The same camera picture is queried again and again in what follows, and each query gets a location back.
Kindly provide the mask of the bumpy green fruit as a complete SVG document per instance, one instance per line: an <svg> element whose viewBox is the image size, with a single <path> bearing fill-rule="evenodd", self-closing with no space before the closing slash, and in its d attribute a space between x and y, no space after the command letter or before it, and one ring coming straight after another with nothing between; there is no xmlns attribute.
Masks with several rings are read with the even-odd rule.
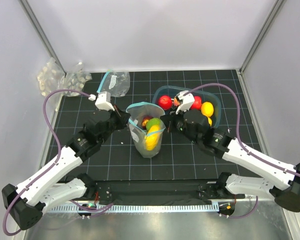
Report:
<svg viewBox="0 0 300 240"><path fill-rule="evenodd" d="M160 127L161 120L159 118L151 118L147 123L146 123L146 129L149 131L153 126L159 126Z"/></svg>

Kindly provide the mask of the yellow pear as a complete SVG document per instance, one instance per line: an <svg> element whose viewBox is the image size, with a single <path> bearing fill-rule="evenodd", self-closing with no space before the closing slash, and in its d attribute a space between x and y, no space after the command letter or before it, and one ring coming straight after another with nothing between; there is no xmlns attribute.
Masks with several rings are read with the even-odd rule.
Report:
<svg viewBox="0 0 300 240"><path fill-rule="evenodd" d="M154 125L148 132L145 138L145 149L152 151L158 144L160 139L160 126Z"/></svg>

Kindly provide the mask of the clear zip bag blue zipper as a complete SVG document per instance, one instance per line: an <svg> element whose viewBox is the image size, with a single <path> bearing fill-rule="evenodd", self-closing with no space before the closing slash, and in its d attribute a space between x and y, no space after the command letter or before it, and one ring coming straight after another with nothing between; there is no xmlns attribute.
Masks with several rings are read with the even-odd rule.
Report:
<svg viewBox="0 0 300 240"><path fill-rule="evenodd" d="M134 145L143 158L152 158L161 149L165 125L160 117L164 110L153 103L138 102L129 105L126 112L130 114L128 126Z"/></svg>

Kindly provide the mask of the dark red apple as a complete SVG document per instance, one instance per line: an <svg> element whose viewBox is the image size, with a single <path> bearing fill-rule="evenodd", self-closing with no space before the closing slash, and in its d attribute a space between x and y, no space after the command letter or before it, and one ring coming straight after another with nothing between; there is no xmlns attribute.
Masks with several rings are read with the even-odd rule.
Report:
<svg viewBox="0 0 300 240"><path fill-rule="evenodd" d="M146 115L142 121L141 121L141 127L146 130L147 129L147 123L152 119L152 116Z"/></svg>

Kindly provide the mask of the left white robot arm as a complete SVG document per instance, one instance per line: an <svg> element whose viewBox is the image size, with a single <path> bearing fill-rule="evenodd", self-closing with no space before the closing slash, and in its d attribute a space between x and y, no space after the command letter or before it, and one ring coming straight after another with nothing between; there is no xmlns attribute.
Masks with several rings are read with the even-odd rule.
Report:
<svg viewBox="0 0 300 240"><path fill-rule="evenodd" d="M34 226L55 206L73 199L91 200L97 184L86 173L54 188L66 174L96 154L114 131L128 125L130 114L120 109L96 110L58 154L33 176L17 186L7 184L2 189L6 215L11 216L20 230Z"/></svg>

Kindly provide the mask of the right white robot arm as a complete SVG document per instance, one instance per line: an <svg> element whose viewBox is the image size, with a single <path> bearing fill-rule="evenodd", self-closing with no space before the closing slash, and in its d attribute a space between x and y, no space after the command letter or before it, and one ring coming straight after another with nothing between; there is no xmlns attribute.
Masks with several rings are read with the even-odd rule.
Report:
<svg viewBox="0 0 300 240"><path fill-rule="evenodd" d="M220 198L229 195L253 195L273 200L280 207L300 212L300 163L293 165L265 155L237 137L210 126L198 110L171 112L160 117L169 131L179 132L207 155L235 163L257 177L221 173L215 185Z"/></svg>

